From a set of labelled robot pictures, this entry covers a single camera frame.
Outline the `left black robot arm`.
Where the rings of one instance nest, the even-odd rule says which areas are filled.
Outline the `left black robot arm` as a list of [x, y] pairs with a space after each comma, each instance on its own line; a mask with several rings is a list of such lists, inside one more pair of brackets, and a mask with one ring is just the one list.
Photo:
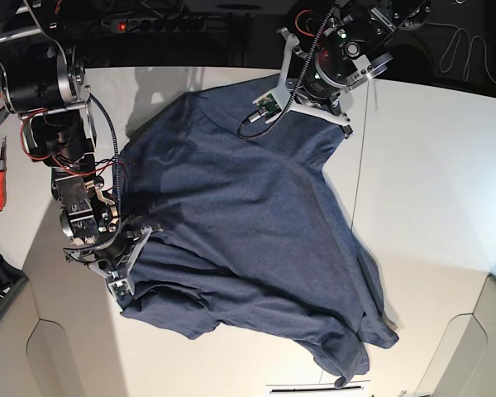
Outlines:
[[393, 58], [388, 41], [421, 27], [431, 7], [429, 1], [334, 1], [325, 12], [298, 12], [293, 31], [278, 31], [285, 40], [279, 75], [284, 100], [269, 126], [300, 112], [341, 126], [349, 137], [351, 92], [387, 69]]

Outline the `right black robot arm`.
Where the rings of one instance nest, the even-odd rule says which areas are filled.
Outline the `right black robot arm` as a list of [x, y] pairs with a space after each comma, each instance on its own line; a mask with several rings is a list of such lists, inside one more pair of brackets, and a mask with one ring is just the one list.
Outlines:
[[154, 228], [122, 211], [121, 157], [95, 159], [99, 101], [62, 16], [60, 1], [0, 1], [0, 97], [21, 120], [24, 154], [51, 170], [66, 258], [122, 298], [135, 291], [131, 271]]

